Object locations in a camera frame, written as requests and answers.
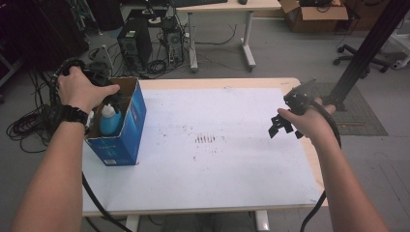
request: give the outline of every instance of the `black wristwatch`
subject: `black wristwatch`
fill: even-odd
[[[74,123],[81,123],[85,127],[85,133],[88,132],[87,121],[88,121],[88,114],[82,111],[78,107],[72,107],[71,105],[62,104],[59,106],[59,116],[60,122],[74,122]]]

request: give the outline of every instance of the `white table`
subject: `white table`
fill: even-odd
[[[223,22],[227,24],[246,24],[245,35],[241,38],[241,44],[247,57],[249,69],[252,70],[256,67],[256,63],[249,48],[249,36],[253,12],[278,10],[280,8],[281,5],[277,0],[248,0],[246,5],[241,5],[238,3],[238,0],[228,0],[227,3],[178,8],[177,12],[188,13],[190,32],[190,69],[195,73],[198,71],[192,29],[193,26],[198,26],[200,24],[212,26]]]
[[[84,174],[111,214],[137,218],[315,204],[323,182],[311,144],[284,131],[274,139],[268,134],[270,118],[285,107],[282,94],[297,86],[297,79],[140,84],[147,118],[137,165],[106,167],[84,145]],[[99,214],[84,193],[83,215]]]

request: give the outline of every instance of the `open box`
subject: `open box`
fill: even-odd
[[[344,6],[301,7],[296,0],[279,2],[292,32],[333,32],[340,20],[348,19]]]
[[[121,132],[118,136],[102,136],[99,130],[102,104],[97,109],[85,141],[106,166],[135,165],[147,111],[141,88],[135,77],[115,77],[110,80],[120,85],[123,94],[120,102],[124,117]]]

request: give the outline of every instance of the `forearm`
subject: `forearm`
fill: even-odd
[[[62,122],[17,211],[13,231],[79,231],[84,126]]]
[[[312,140],[319,157],[334,231],[388,231],[333,136]]]

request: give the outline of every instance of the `bottle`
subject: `bottle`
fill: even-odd
[[[117,136],[122,128],[123,119],[121,111],[115,113],[111,104],[105,105],[102,109],[100,120],[100,132],[105,136]]]

